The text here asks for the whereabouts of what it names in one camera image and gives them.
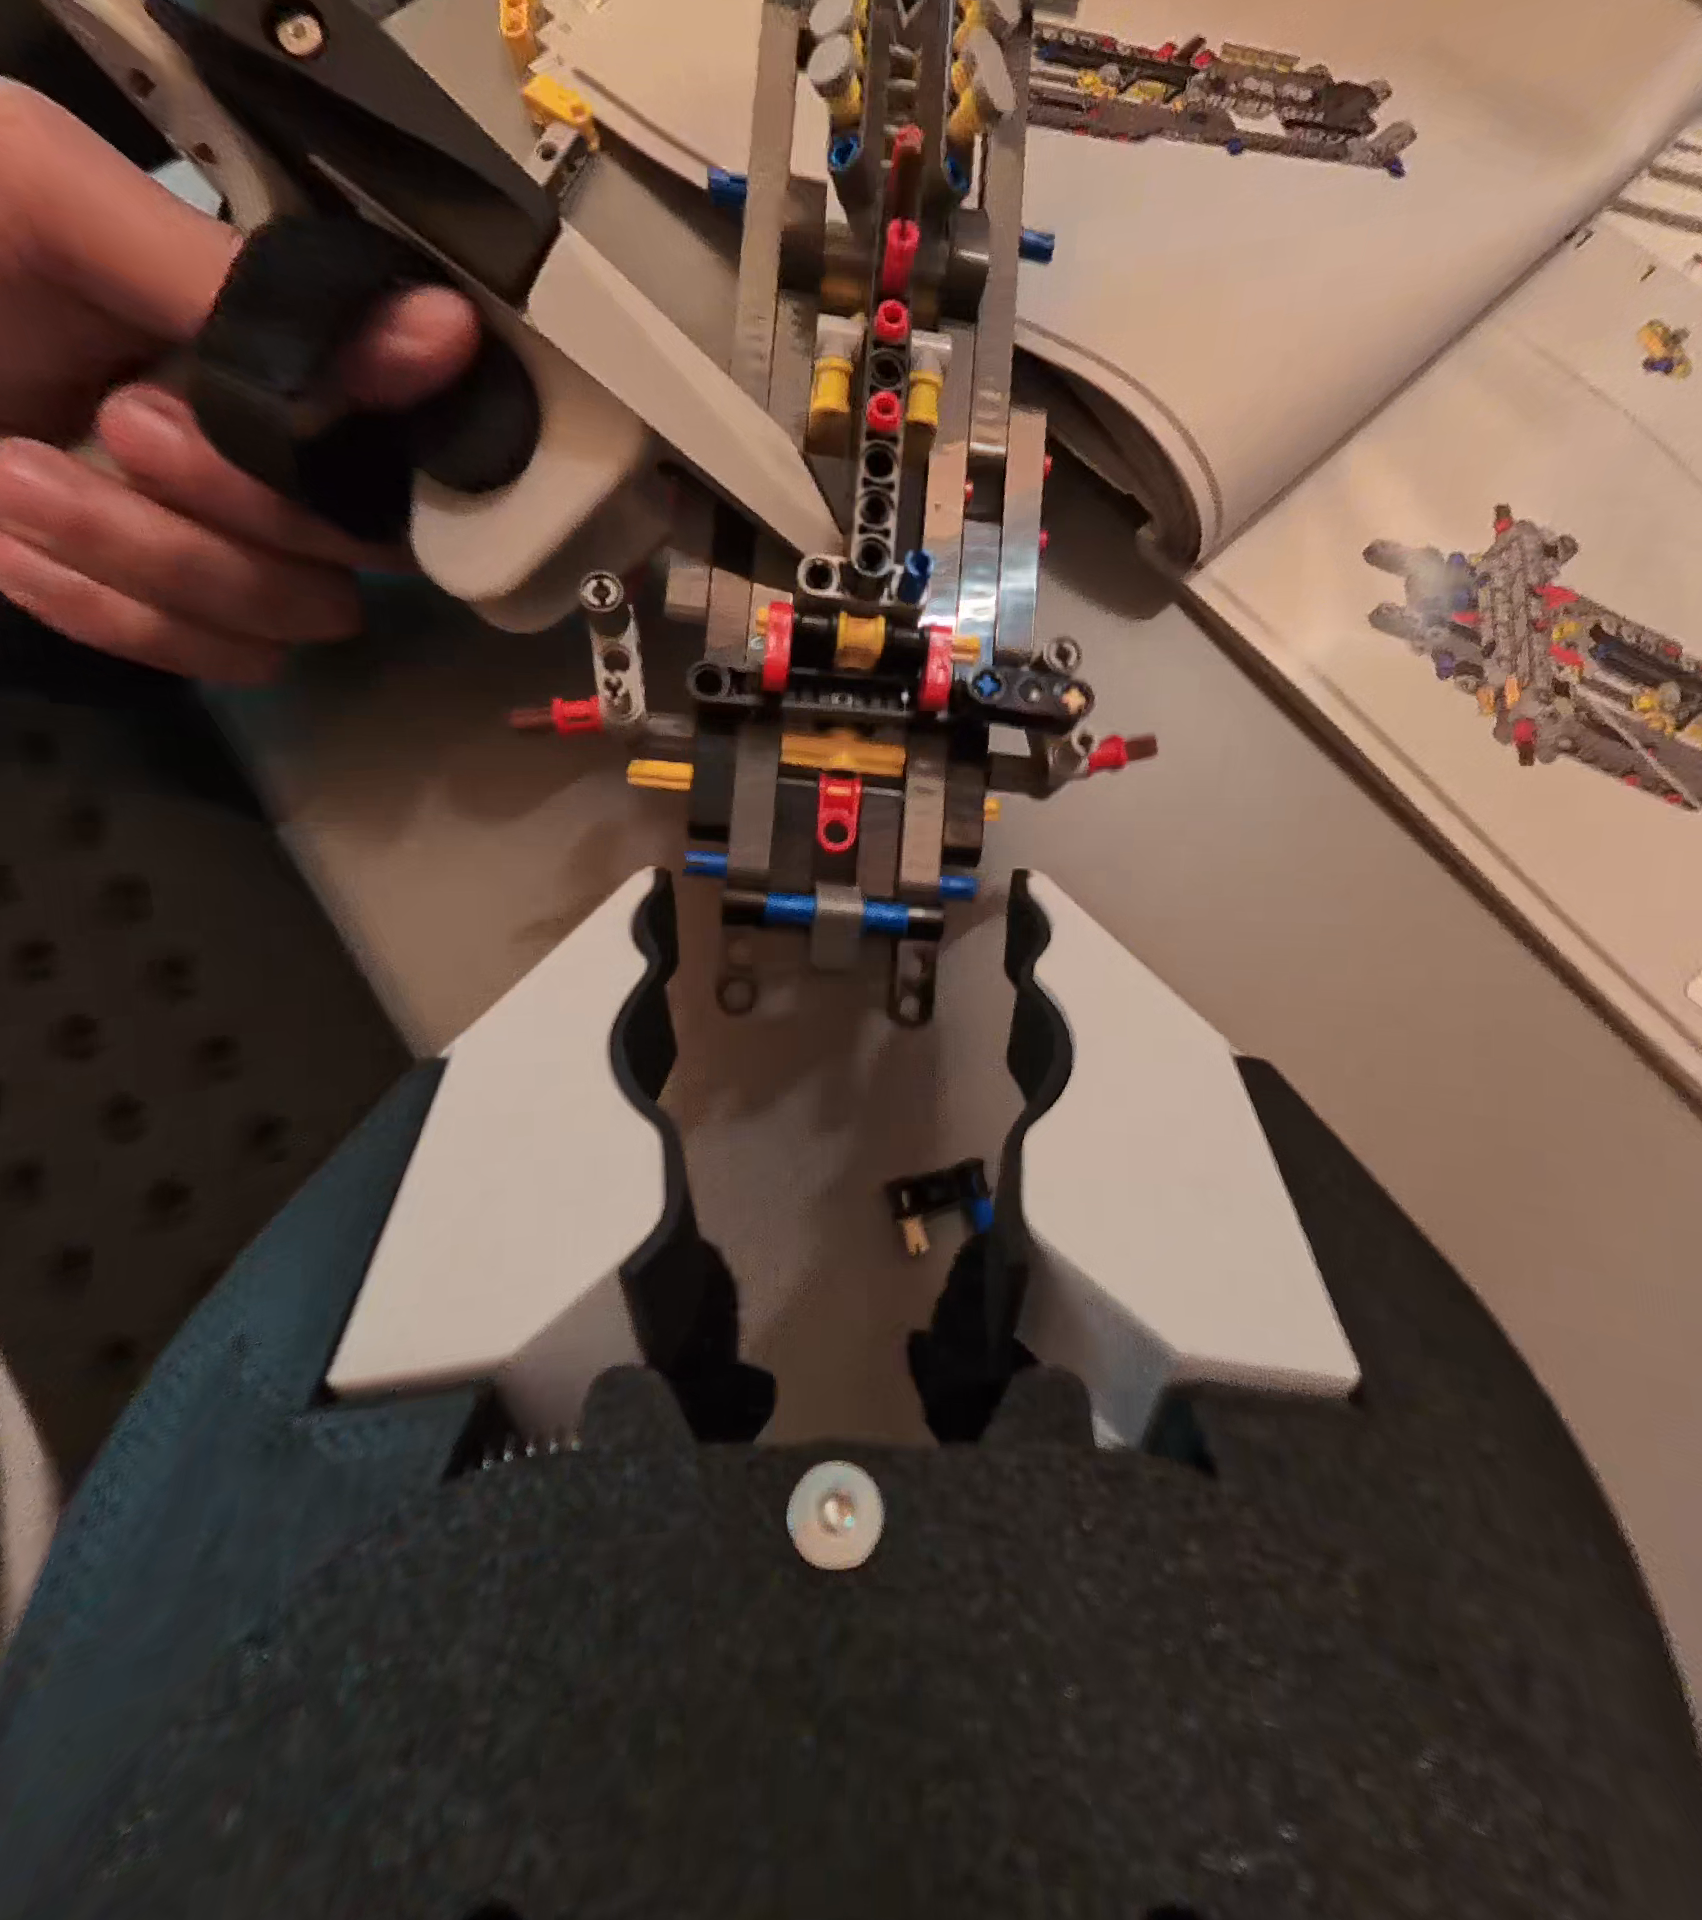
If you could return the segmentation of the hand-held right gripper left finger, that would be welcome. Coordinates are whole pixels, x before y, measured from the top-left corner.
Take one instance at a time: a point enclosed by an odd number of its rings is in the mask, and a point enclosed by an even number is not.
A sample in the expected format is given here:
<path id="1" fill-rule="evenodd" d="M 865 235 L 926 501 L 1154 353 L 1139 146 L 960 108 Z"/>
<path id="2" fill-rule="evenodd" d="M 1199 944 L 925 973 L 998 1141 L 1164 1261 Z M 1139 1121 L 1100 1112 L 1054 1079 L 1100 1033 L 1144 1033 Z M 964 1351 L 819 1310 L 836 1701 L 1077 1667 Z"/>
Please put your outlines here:
<path id="1" fill-rule="evenodd" d="M 571 1427 L 657 1336 L 631 1273 L 695 1230 L 660 1095 L 679 1062 L 679 902 L 636 870 L 451 1042 L 331 1358 L 338 1402 L 493 1386 Z"/>

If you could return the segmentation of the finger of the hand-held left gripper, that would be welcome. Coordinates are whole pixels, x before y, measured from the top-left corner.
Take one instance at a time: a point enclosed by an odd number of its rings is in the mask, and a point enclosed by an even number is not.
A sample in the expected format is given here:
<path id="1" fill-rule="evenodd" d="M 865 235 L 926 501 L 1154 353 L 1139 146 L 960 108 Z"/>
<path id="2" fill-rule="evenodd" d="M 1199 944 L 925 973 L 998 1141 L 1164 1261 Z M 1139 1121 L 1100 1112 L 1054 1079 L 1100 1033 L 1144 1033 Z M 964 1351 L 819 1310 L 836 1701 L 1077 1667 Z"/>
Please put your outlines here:
<path id="1" fill-rule="evenodd" d="M 838 552 L 838 518 L 808 456 L 571 223 L 557 223 L 529 285 L 527 331 L 767 534 L 801 557 Z"/>

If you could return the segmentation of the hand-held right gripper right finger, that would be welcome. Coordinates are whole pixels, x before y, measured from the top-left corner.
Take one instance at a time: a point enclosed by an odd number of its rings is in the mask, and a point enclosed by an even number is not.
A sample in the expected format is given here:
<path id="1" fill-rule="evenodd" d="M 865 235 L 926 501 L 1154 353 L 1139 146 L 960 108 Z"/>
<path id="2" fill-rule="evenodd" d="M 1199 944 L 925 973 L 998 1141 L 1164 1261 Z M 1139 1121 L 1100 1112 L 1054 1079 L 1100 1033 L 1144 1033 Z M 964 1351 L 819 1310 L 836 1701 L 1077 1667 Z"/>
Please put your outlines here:
<path id="1" fill-rule="evenodd" d="M 1100 1443 L 1148 1443 L 1197 1386 L 1353 1402 L 1362 1364 L 1238 1051 L 1039 870 L 1012 882 L 1006 979 L 1015 1336 L 1088 1386 Z"/>

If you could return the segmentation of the small black lego piece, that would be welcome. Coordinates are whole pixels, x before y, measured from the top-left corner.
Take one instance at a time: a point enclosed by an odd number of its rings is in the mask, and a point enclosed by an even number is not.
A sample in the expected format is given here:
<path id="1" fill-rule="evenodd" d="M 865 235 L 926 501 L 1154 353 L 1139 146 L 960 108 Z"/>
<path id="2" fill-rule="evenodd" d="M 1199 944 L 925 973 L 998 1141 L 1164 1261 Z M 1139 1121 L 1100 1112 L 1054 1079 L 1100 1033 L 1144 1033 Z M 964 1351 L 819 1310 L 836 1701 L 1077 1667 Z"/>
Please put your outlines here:
<path id="1" fill-rule="evenodd" d="M 886 1183 L 888 1219 L 903 1236 L 906 1257 L 929 1253 L 929 1223 L 960 1216 L 968 1236 L 992 1230 L 992 1189 L 984 1159 L 961 1159 L 926 1174 Z"/>

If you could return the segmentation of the lego chassis assembly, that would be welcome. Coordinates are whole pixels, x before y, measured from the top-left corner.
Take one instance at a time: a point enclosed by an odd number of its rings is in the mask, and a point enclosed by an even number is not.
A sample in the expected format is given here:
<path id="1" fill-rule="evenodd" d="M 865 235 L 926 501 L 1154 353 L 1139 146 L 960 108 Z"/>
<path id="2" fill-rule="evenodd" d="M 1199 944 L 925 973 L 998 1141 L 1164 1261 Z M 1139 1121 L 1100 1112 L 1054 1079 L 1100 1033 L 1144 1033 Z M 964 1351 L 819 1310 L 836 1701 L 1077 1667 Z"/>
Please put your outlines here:
<path id="1" fill-rule="evenodd" d="M 1047 414 L 1012 402 L 1032 5 L 767 5 L 732 373 L 819 477 L 838 534 L 777 563 L 716 514 L 688 714 L 647 707 L 622 581 L 578 587 L 596 689 L 520 735 L 622 736 L 684 804 L 721 894 L 716 1002 L 753 1016 L 770 935 L 815 973 L 888 950 L 888 1016 L 935 1019 L 949 910 L 979 894 L 1006 792 L 1127 771 L 1073 638 L 1037 636 Z"/>

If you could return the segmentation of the lego instruction booklet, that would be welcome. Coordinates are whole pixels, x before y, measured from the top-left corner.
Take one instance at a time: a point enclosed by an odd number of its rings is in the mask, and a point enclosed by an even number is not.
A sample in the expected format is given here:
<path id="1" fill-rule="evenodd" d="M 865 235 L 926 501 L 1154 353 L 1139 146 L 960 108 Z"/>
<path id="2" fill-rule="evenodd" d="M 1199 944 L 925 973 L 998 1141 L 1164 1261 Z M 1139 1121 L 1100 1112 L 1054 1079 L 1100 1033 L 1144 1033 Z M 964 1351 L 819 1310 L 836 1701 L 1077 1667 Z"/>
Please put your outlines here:
<path id="1" fill-rule="evenodd" d="M 1702 1095 L 1702 5 L 1039 5 L 1018 346 Z"/>

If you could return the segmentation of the person's left hand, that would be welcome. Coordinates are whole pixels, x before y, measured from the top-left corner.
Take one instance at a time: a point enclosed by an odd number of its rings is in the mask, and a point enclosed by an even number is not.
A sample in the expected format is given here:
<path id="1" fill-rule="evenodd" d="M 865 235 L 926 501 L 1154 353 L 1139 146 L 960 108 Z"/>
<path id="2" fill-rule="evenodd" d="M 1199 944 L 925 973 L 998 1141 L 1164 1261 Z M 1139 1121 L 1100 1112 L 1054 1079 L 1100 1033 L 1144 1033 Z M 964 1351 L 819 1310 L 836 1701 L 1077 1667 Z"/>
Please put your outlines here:
<path id="1" fill-rule="evenodd" d="M 143 380 L 236 257 L 236 229 L 0 81 L 0 594 L 108 656 L 262 684 L 357 636 L 357 576 L 409 557 L 268 490 Z"/>

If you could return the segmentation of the black perforated panel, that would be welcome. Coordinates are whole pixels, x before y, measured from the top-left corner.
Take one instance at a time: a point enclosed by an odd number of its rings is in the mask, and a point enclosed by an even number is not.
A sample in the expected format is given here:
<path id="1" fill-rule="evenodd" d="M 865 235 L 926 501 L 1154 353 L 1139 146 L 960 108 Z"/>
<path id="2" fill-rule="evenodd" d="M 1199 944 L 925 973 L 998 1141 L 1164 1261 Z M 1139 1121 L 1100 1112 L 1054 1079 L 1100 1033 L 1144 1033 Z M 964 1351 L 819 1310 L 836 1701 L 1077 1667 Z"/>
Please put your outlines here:
<path id="1" fill-rule="evenodd" d="M 0 669 L 0 1351 L 62 1487 L 409 1067 L 195 691 Z"/>

